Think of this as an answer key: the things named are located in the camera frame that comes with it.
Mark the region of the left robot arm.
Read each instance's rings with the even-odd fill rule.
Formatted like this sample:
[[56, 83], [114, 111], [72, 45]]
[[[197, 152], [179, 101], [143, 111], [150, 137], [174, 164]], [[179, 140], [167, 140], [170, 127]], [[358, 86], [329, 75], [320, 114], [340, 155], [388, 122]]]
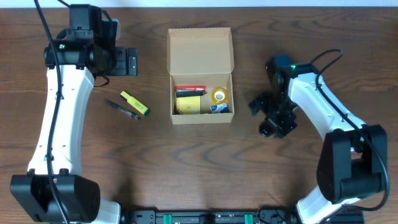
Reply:
[[81, 139], [95, 80], [137, 75], [137, 51], [117, 47], [119, 22], [102, 8], [69, 5], [70, 23], [44, 50], [47, 101], [39, 141], [10, 191], [35, 222], [131, 223], [120, 203], [103, 199], [82, 175]]

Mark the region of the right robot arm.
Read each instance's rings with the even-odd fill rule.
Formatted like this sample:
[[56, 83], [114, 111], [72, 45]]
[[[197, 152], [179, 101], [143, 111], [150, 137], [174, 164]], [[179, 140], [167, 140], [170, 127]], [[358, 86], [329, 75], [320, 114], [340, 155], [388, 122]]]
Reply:
[[264, 113], [259, 133], [283, 138], [296, 127], [300, 108], [318, 131], [322, 151], [317, 186], [292, 209], [259, 209], [261, 223], [354, 223], [363, 220], [358, 202], [382, 193], [379, 210], [390, 192], [387, 171], [387, 134], [351, 113], [329, 90], [323, 70], [314, 62], [292, 63], [276, 55], [265, 64], [272, 90], [249, 104], [252, 114]]

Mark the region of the yellow highlighter marker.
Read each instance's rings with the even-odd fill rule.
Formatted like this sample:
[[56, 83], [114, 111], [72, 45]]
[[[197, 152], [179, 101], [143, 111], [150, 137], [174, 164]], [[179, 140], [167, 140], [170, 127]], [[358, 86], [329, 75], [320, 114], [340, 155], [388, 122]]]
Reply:
[[134, 109], [136, 109], [142, 115], [144, 116], [149, 115], [150, 109], [127, 91], [123, 90], [122, 92], [120, 92], [120, 97], [123, 98], [128, 104], [130, 104]]

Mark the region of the clear tape roll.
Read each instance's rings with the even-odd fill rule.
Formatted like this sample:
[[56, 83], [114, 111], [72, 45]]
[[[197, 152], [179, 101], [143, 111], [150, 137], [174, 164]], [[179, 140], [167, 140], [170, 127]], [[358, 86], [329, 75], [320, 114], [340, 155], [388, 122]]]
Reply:
[[211, 100], [214, 105], [220, 105], [228, 101], [228, 92], [224, 88], [215, 88]]

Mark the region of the red black stapler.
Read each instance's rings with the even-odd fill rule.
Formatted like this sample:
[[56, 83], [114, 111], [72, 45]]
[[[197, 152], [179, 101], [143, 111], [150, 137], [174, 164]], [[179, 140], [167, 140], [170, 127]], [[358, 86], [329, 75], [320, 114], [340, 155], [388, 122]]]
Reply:
[[205, 86], [176, 86], [175, 93], [177, 98], [203, 96], [207, 94]]

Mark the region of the black correction tape dispenser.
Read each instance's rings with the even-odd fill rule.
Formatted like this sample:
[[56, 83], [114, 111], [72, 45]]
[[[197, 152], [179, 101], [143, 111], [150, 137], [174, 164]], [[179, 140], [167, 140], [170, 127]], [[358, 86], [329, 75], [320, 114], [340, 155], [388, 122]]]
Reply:
[[275, 133], [275, 129], [267, 122], [262, 122], [259, 125], [259, 133], [264, 137], [270, 137]]

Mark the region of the yellow sticky note pad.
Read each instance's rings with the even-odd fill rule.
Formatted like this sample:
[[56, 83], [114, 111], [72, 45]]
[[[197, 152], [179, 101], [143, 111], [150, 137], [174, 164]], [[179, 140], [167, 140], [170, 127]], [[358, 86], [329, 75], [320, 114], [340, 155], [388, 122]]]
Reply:
[[178, 114], [200, 114], [201, 97], [189, 96], [177, 98], [176, 110]]

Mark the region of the black ballpoint pen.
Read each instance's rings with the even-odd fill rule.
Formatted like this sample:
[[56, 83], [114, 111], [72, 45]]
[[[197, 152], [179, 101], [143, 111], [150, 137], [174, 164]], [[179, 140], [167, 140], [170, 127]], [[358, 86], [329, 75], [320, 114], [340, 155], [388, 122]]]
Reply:
[[140, 118], [137, 114], [135, 114], [134, 112], [129, 111], [129, 110], [123, 108], [122, 106], [116, 104], [115, 102], [112, 102], [112, 101], [110, 101], [110, 100], [104, 100], [104, 102], [105, 102], [107, 105], [113, 107], [114, 109], [117, 109], [117, 110], [119, 110], [119, 111], [122, 111], [123, 113], [127, 114], [128, 116], [130, 116], [130, 117], [132, 117], [132, 118], [134, 118], [134, 119], [141, 119], [141, 118]]

